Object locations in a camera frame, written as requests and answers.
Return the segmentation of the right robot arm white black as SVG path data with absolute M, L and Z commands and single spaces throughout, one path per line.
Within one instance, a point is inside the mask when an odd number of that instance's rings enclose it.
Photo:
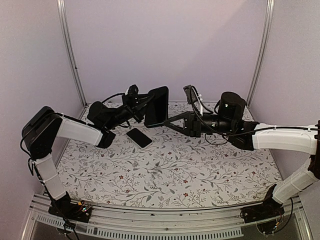
M 185 89 L 192 111 L 171 117 L 164 125 L 188 137 L 218 134 L 240 150 L 275 149 L 307 153 L 309 159 L 285 180 L 269 188 L 258 213 L 269 218 L 290 197 L 320 179 L 320 125 L 276 126 L 243 120 L 246 101 L 234 92 L 222 93 L 214 112 L 195 107 L 200 100 L 193 86 Z

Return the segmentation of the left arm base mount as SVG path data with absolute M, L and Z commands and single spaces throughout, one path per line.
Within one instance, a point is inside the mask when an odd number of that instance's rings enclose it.
M 51 203 L 48 213 L 68 220 L 88 223 L 92 214 L 92 206 L 83 201 L 72 203 L 69 200 L 57 200 Z

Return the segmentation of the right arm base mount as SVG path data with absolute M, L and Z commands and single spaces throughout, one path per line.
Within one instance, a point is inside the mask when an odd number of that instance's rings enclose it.
M 253 206 L 243 207 L 240 210 L 240 217 L 245 223 L 252 223 L 283 215 L 285 210 L 282 204 L 261 203 Z

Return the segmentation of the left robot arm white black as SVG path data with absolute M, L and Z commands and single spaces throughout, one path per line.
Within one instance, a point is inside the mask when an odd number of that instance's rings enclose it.
M 122 105 L 110 108 L 96 101 L 87 115 L 89 122 L 55 112 L 44 106 L 23 127 L 20 149 L 33 163 L 31 173 L 36 173 L 45 187 L 55 209 L 63 216 L 74 213 L 74 205 L 65 190 L 52 157 L 52 146 L 56 138 L 81 141 L 97 148 L 108 148 L 115 134 L 112 130 L 130 119 L 140 123 L 144 119 L 146 108 L 154 99 L 153 93 L 127 93 L 122 96 Z

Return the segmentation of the black phone case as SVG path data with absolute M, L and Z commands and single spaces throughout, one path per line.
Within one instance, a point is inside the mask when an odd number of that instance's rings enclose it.
M 148 92 L 153 96 L 147 104 L 144 125 L 146 128 L 161 127 L 168 119 L 169 88 L 161 86 Z

